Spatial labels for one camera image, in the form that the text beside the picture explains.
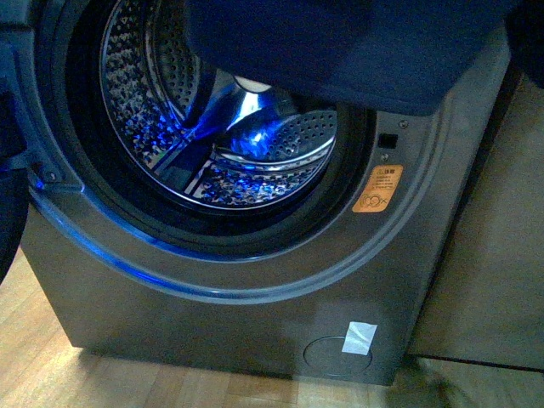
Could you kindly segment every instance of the laminate floor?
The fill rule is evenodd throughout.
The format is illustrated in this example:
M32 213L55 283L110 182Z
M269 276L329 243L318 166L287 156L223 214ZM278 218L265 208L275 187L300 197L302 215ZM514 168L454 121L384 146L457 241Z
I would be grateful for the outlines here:
M403 367L393 387L287 381L119 360L73 348L19 251L0 286L0 407L544 407L540 373L437 360Z

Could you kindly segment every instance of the washing machine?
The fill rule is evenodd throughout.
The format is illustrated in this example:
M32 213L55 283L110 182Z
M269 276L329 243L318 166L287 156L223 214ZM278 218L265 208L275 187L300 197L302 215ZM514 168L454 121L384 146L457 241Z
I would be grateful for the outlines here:
M0 10L0 266L25 227L73 346L394 380L507 69L502 29L414 115L219 69L182 2Z

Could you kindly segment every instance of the white sticker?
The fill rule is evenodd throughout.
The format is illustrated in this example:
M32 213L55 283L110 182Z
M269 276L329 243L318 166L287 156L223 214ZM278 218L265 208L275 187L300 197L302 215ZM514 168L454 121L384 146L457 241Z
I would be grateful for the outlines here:
M342 352L367 355L368 350L371 348L376 329L377 325L359 323L358 321L349 322L349 328L346 333L346 339L343 342Z

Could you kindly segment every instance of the washing machine drum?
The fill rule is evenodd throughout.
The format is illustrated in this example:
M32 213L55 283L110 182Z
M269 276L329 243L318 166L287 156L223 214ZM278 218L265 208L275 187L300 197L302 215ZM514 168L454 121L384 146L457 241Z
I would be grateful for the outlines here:
M68 37L63 154L138 230L195 257L260 257L323 230L360 183L371 113L209 65L179 2L91 2Z

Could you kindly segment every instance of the dark fabric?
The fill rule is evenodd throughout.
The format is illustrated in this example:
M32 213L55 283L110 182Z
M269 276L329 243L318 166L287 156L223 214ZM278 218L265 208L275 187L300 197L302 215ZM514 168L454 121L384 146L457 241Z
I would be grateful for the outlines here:
M516 0L186 0L191 49L294 92L432 113Z
M525 1L507 18L513 63L544 88L544 2Z
M28 212L26 170L0 172L0 283L8 273Z

